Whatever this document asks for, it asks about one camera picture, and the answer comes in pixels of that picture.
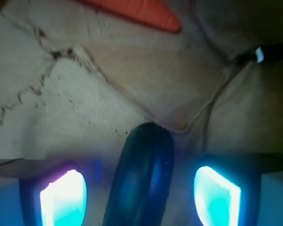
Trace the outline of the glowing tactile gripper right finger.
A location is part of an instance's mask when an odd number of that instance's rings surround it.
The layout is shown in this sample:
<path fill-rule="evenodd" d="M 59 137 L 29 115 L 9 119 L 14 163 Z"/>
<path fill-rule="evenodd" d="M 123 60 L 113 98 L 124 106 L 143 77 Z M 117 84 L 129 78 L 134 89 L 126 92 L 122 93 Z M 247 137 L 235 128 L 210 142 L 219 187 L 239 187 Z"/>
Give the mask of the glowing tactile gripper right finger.
<path fill-rule="evenodd" d="M 206 154 L 193 196 L 205 226 L 283 226 L 283 153 Z"/>

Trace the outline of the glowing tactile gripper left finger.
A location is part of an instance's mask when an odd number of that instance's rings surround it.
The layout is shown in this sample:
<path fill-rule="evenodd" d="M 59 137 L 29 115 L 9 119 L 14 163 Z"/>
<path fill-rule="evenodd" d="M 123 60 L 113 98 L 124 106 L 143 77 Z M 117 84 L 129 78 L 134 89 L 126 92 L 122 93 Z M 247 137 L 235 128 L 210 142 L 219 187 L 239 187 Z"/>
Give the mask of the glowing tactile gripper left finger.
<path fill-rule="evenodd" d="M 65 159 L 0 159 L 0 226 L 80 226 L 87 184 Z"/>

